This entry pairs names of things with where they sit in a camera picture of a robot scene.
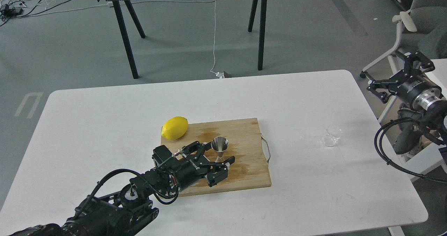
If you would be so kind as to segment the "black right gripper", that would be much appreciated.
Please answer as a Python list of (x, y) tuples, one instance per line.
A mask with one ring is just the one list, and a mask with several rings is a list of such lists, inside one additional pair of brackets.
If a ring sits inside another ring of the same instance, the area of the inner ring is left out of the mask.
[(428, 110), (435, 102), (441, 101), (441, 88), (421, 75), (435, 70), (434, 62), (421, 51), (403, 55), (403, 80), (370, 80), (367, 91), (375, 95), (383, 104), (391, 96), (397, 96), (410, 109)]

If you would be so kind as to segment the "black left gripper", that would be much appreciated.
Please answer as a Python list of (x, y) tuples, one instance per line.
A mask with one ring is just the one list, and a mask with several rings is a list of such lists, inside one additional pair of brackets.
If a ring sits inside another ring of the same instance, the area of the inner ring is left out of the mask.
[(235, 156), (220, 163), (210, 162), (204, 155), (209, 149), (210, 143), (195, 141), (182, 148), (186, 157), (171, 158), (171, 173), (180, 192), (203, 178), (206, 178), (209, 187), (213, 187), (228, 177), (229, 167), (235, 163)]

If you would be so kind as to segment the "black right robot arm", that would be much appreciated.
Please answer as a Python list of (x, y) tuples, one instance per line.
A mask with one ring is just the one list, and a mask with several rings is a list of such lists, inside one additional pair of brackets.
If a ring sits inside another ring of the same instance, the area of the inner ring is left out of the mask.
[(446, 179), (428, 177), (398, 166), (383, 150), (384, 135), (390, 128), (398, 125), (401, 134), (393, 145), (396, 154), (410, 152), (424, 136), (441, 146), (440, 154), (446, 160), (446, 99), (443, 98), (442, 88), (424, 74), (435, 69), (434, 63), (420, 51), (399, 56), (404, 60), (404, 68), (389, 79), (375, 80), (366, 74), (371, 80), (367, 90), (383, 103), (387, 103), (391, 96), (402, 101), (398, 119), (386, 123), (375, 134), (375, 150), (387, 165), (401, 172), (445, 184)]

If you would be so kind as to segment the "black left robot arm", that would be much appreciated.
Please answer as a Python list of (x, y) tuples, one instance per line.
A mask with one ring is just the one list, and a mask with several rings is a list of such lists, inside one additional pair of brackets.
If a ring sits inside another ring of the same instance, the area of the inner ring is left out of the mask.
[[(155, 167), (140, 174), (129, 169), (108, 173), (94, 190), (75, 209), (73, 217), (59, 226), (55, 223), (37, 225), (13, 233), (15, 236), (134, 236), (155, 220), (159, 209), (150, 196), (163, 205), (172, 204), (179, 193), (201, 179), (209, 187), (228, 177), (234, 156), (222, 162), (212, 162), (205, 156), (211, 143), (198, 141), (172, 153), (165, 145), (153, 150)], [(97, 197), (96, 193), (107, 180), (121, 173), (135, 177), (121, 191)]]

